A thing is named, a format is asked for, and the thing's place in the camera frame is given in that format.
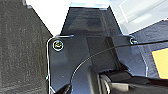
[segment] dark fabric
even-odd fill
[[[50,37],[33,9],[15,0],[0,1],[0,94],[47,94]]]

